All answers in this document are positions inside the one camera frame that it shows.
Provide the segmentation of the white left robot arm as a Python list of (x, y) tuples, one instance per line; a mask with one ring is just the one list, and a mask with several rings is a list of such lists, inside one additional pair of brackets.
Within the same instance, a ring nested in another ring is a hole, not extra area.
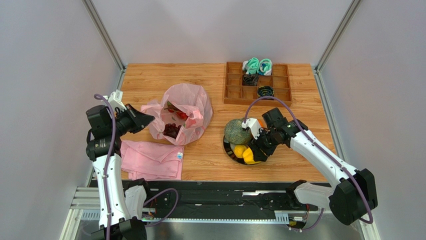
[(135, 180), (124, 187), (121, 178), (121, 136), (136, 134), (155, 118), (136, 110), (131, 104), (115, 108), (97, 105), (86, 111), (91, 128), (86, 137), (86, 154), (92, 162), (100, 200), (99, 229), (92, 240), (145, 240), (147, 231), (141, 221), (146, 183)]

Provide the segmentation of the fake orange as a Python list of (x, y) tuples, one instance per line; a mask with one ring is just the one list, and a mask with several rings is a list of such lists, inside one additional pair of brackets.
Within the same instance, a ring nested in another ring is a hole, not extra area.
[(267, 127), (265, 126), (265, 124), (264, 124), (261, 120), (257, 119), (257, 121), (258, 121), (258, 123), (259, 123), (259, 125), (260, 125), (260, 127), (261, 127), (262, 129), (266, 129), (266, 128), (267, 128)]

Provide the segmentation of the fake yellow bell pepper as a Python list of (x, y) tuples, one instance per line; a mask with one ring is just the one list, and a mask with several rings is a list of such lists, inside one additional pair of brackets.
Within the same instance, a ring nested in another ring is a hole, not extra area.
[(255, 161), (254, 159), (254, 153), (250, 148), (247, 148), (242, 153), (242, 158), (247, 165), (257, 165), (261, 163), (261, 161)]

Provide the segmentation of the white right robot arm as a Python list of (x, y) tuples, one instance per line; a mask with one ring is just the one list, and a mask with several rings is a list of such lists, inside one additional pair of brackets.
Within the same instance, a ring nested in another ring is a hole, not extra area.
[(278, 108), (262, 115), (266, 127), (255, 118), (245, 118), (241, 127), (250, 131), (248, 143), (255, 162), (265, 162), (279, 145), (285, 145), (308, 160), (329, 186), (298, 180), (286, 188), (293, 207), (313, 205), (332, 212), (344, 225), (355, 221), (371, 224), (372, 210), (378, 206), (375, 177), (368, 169), (359, 170), (325, 147), (297, 118), (287, 120)]

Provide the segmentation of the fake yellow lemon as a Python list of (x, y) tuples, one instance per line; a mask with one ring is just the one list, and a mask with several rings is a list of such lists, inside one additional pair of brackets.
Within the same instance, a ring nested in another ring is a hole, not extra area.
[(235, 145), (233, 149), (234, 155), (239, 158), (244, 158), (244, 152), (247, 150), (247, 147), (245, 145)]

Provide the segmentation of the pink plastic bag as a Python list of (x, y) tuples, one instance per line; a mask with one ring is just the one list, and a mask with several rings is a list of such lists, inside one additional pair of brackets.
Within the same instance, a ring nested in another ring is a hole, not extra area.
[[(167, 101), (188, 115), (187, 120), (179, 119), (168, 112)], [(179, 83), (171, 86), (160, 101), (152, 100), (142, 105), (140, 111), (155, 117), (148, 125), (151, 136), (156, 140), (167, 140), (176, 146), (184, 146), (199, 140), (213, 117), (210, 97), (200, 85)], [(163, 135), (166, 124), (181, 125), (176, 139)]]

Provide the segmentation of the fake green netted melon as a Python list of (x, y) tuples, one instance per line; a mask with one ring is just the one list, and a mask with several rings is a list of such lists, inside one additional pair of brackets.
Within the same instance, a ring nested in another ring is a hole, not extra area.
[(252, 135), (248, 130), (242, 128), (243, 119), (237, 118), (230, 120), (224, 128), (224, 138), (230, 144), (246, 145), (251, 139)]

